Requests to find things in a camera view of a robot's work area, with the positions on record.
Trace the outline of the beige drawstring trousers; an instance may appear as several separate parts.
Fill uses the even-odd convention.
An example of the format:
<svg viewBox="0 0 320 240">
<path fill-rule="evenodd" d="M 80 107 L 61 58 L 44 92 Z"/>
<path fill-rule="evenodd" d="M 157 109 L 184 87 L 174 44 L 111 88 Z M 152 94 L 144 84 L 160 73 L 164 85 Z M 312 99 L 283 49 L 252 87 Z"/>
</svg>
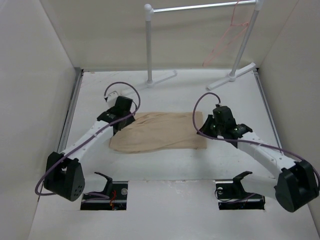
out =
<svg viewBox="0 0 320 240">
<path fill-rule="evenodd" d="M 203 114 L 192 112 L 140 112 L 135 121 L 118 131 L 109 148 L 125 154 L 171 149 L 206 149 L 207 141 L 197 134 L 196 126 L 204 123 Z"/>
</svg>

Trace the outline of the pink wire hanger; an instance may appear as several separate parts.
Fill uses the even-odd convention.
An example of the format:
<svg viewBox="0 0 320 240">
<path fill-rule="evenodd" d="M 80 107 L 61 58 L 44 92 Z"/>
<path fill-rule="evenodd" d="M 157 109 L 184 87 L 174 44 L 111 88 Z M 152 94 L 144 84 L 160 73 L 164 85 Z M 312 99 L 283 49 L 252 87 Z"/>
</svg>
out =
<svg viewBox="0 0 320 240">
<path fill-rule="evenodd" d="M 202 67 L 208 67 L 211 62 L 213 62 L 220 55 L 222 55 L 223 52 L 226 51 L 232 45 L 233 42 L 235 42 L 247 31 L 247 28 L 249 27 L 248 21 L 235 21 L 237 6 L 242 2 L 242 0 L 238 0 L 236 2 L 235 6 L 233 7 L 229 27 L 226 29 L 222 37 L 216 43 L 211 53 L 204 59 Z"/>
</svg>

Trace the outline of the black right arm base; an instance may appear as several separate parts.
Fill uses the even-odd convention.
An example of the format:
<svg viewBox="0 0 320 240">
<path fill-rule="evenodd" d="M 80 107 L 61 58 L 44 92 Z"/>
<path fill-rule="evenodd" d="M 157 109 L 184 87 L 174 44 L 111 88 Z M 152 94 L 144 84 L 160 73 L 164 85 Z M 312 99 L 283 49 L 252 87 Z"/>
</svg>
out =
<svg viewBox="0 0 320 240">
<path fill-rule="evenodd" d="M 214 195 L 218 200 L 218 209 L 227 210 L 264 210 L 266 199 L 264 196 L 246 192 L 241 181 L 252 172 L 245 171 L 232 179 L 215 180 Z"/>
</svg>

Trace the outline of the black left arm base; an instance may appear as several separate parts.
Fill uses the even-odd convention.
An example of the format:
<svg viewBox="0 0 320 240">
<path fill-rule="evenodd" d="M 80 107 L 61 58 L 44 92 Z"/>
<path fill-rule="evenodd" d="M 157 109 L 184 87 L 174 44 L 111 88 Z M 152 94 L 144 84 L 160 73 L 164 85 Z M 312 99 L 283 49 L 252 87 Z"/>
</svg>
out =
<svg viewBox="0 0 320 240">
<path fill-rule="evenodd" d="M 114 181 L 110 176 L 95 172 L 85 182 L 80 210 L 125 211 L 128 189 L 128 181 Z"/>
</svg>

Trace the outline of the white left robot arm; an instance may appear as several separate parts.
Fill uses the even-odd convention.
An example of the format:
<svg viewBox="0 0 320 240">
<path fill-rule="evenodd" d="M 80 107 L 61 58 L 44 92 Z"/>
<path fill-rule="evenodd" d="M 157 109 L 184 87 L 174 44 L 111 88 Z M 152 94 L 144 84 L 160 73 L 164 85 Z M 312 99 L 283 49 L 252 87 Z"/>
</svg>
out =
<svg viewBox="0 0 320 240">
<path fill-rule="evenodd" d="M 114 106 L 102 112 L 77 142 L 62 152 L 52 152 L 47 158 L 44 188 L 71 202 L 77 200 L 86 184 L 81 162 L 92 158 L 98 147 L 135 121 L 132 104 L 131 98 L 118 96 Z"/>
</svg>

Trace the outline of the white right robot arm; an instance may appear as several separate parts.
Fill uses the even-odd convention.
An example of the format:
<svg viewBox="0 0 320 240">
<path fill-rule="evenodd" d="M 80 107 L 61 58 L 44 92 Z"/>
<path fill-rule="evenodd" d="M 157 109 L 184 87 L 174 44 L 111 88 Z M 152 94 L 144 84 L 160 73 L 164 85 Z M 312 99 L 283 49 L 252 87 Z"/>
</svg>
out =
<svg viewBox="0 0 320 240">
<path fill-rule="evenodd" d="M 244 171 L 232 179 L 232 192 L 228 197 L 234 203 L 256 194 L 277 200 L 288 212 L 295 212 L 320 195 L 320 176 L 305 159 L 292 158 L 293 153 L 268 145 L 245 124 L 237 124 L 227 106 L 216 105 L 197 134 L 211 140 L 225 141 L 248 154 L 273 178 L 255 176 Z"/>
</svg>

